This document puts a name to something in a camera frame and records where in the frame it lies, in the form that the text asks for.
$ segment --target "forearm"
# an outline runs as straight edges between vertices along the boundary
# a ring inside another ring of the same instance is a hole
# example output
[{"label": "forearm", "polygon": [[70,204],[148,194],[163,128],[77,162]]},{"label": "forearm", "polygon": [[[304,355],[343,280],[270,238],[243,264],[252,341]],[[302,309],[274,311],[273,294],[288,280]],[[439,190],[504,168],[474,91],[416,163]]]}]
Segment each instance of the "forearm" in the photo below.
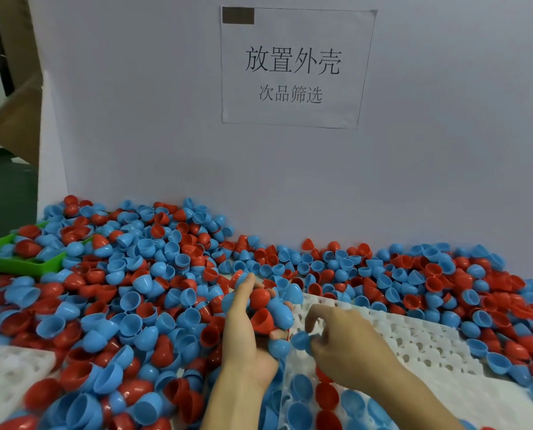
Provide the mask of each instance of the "forearm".
[{"label": "forearm", "polygon": [[258,427],[264,392],[237,371],[223,367],[211,392],[201,430],[248,430]]},{"label": "forearm", "polygon": [[418,377],[406,368],[382,380],[373,398],[400,430],[463,430],[463,426]]}]

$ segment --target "paper sign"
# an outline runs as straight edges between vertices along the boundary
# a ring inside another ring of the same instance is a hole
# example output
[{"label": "paper sign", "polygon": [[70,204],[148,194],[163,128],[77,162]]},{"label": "paper sign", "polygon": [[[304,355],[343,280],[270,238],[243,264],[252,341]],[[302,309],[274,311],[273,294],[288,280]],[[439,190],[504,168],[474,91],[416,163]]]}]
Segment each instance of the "paper sign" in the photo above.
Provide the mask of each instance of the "paper sign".
[{"label": "paper sign", "polygon": [[222,7],[223,122],[356,128],[375,14]]}]

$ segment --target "dark floor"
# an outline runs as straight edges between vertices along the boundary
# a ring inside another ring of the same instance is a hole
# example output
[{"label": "dark floor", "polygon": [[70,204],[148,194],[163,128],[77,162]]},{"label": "dark floor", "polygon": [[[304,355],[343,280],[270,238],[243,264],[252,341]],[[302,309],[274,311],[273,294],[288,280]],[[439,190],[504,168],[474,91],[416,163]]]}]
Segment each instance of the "dark floor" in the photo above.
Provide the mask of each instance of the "dark floor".
[{"label": "dark floor", "polygon": [[35,223],[36,217],[38,171],[32,165],[12,163],[12,157],[0,151],[0,237]]}]

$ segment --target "left hand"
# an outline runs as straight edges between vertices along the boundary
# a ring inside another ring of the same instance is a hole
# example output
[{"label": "left hand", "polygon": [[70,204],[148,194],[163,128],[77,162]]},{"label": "left hand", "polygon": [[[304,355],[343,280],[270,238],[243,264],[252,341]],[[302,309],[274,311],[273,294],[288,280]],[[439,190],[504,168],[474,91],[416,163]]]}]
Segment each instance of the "left hand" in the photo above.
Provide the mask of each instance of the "left hand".
[{"label": "left hand", "polygon": [[[246,313],[248,298],[255,288],[264,288],[255,283],[255,275],[249,273],[246,280],[236,289],[233,305],[228,311],[225,332],[223,334],[223,369],[229,368],[240,374],[241,380],[248,380],[266,391],[278,370],[278,361],[267,349],[268,339],[286,340],[288,332],[275,330],[269,338],[255,337],[253,325]],[[271,298],[275,291],[269,290]]]}]

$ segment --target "hand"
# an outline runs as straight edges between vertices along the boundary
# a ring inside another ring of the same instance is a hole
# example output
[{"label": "hand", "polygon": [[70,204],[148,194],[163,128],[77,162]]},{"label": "hand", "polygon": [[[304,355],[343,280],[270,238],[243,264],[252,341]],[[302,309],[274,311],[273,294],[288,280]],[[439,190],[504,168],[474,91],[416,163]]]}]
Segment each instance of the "hand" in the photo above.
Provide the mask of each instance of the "hand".
[{"label": "hand", "polygon": [[380,385],[388,383],[390,378],[385,375],[405,371],[382,336],[358,311],[315,304],[304,322],[306,332],[312,332],[318,318],[326,325],[322,335],[311,340],[312,354],[316,365],[334,382],[374,397],[383,390]]},{"label": "hand", "polygon": [[[223,371],[232,369],[239,380],[255,383],[264,393],[278,370],[278,361],[267,350],[267,337],[255,337],[253,325],[246,313],[248,298],[255,288],[264,288],[255,283],[255,275],[249,273],[236,289],[233,305],[228,311],[223,334]],[[269,290],[271,298],[274,290]],[[284,330],[270,332],[270,339],[285,340]]]}]

